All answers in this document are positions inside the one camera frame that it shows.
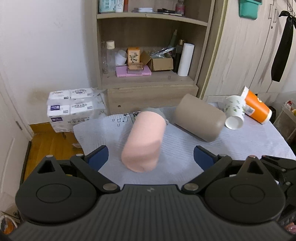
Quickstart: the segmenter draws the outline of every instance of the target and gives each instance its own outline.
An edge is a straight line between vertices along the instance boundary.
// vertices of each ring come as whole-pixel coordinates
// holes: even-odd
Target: beige cylinder
[[[199,138],[211,142],[220,134],[226,115],[218,108],[187,94],[174,113],[174,122]]]

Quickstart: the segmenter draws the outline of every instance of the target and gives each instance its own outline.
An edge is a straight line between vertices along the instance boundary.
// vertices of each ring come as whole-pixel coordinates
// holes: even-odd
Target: door hinge
[[[15,123],[16,123],[16,124],[17,124],[17,126],[20,128],[20,130],[22,131],[22,127],[20,126],[19,122],[18,122],[18,121],[16,121]]]

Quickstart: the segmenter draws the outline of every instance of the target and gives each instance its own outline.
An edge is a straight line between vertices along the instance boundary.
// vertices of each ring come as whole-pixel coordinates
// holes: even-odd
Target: paper towel roll
[[[182,51],[182,56],[180,60],[178,75],[187,76],[191,64],[191,59],[193,55],[194,44],[185,43]]]

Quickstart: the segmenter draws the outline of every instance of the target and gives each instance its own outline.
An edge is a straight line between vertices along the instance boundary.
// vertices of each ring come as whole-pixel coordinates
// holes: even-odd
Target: white bottle cap
[[[114,40],[109,40],[106,42],[107,49],[115,49],[115,43]]]

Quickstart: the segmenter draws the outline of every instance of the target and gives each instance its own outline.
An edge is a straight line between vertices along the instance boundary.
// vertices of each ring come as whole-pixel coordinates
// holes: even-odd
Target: pink tray
[[[140,74],[128,74],[127,66],[116,67],[117,77],[132,77],[132,76],[143,76],[143,75],[151,75],[151,71],[147,65],[144,66],[144,70]]]

